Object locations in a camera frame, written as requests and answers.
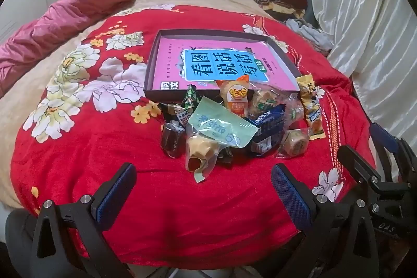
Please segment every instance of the red blanket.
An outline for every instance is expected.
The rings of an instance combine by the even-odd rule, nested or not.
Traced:
[[[271,185],[278,160],[236,159],[197,184],[184,157],[164,155],[163,119],[143,98],[144,71],[158,30],[180,28],[272,35],[302,74],[313,75],[327,137],[284,163],[315,193],[335,200],[351,188],[337,161],[340,145],[373,164],[369,124],[349,79],[290,29],[259,16],[163,6],[113,16],[69,53],[18,133],[12,182],[21,203],[38,213],[47,199],[64,204],[94,193],[130,162],[137,184],[104,234],[122,261],[189,269],[248,264],[297,233]]]

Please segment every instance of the metal screw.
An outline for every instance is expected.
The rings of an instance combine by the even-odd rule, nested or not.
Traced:
[[[316,199],[319,203],[326,203],[327,201],[327,197],[325,195],[317,195]]]
[[[372,211],[374,211],[375,213],[378,213],[379,212],[379,205],[378,204],[372,205]]]
[[[46,209],[51,207],[52,205],[52,201],[51,200],[47,200],[43,203],[43,207],[45,207]]]
[[[81,197],[80,201],[83,204],[87,204],[91,201],[91,196],[90,195],[84,195],[84,196]]]
[[[356,201],[356,204],[359,206],[359,207],[365,207],[365,202],[362,200],[362,199],[358,199],[357,201]]]

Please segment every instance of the orange snack package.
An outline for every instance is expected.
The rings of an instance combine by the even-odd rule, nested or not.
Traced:
[[[216,80],[220,88],[224,106],[234,114],[245,118],[249,113],[248,90],[249,75],[243,75],[236,80]]]

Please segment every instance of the cabinet door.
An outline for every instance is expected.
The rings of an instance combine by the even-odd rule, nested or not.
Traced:
[[[41,17],[46,0],[4,0],[0,6],[0,44],[23,24]]]

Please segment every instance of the pink book cover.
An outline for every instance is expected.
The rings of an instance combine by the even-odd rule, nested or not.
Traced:
[[[161,37],[153,90],[218,89],[215,80],[249,75],[253,82],[298,91],[295,77],[266,42]]]

